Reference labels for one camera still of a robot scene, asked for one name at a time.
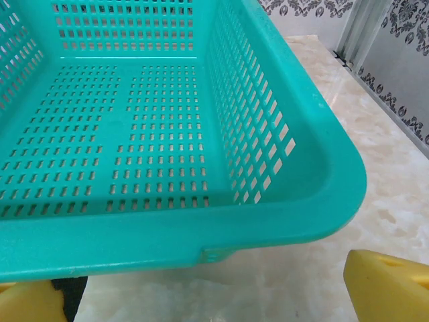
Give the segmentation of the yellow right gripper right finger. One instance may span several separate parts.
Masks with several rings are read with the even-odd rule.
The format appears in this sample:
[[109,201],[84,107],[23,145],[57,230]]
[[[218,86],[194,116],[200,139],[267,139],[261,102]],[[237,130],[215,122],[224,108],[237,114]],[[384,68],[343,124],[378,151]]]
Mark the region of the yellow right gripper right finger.
[[359,321],[428,320],[425,264],[369,250],[351,250],[343,278]]

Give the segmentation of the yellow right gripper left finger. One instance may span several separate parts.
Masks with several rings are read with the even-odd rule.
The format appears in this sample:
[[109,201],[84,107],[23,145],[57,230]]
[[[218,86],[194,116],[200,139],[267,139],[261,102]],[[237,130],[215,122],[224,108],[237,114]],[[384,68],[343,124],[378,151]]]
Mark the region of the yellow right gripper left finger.
[[88,278],[1,284],[2,321],[74,321]]

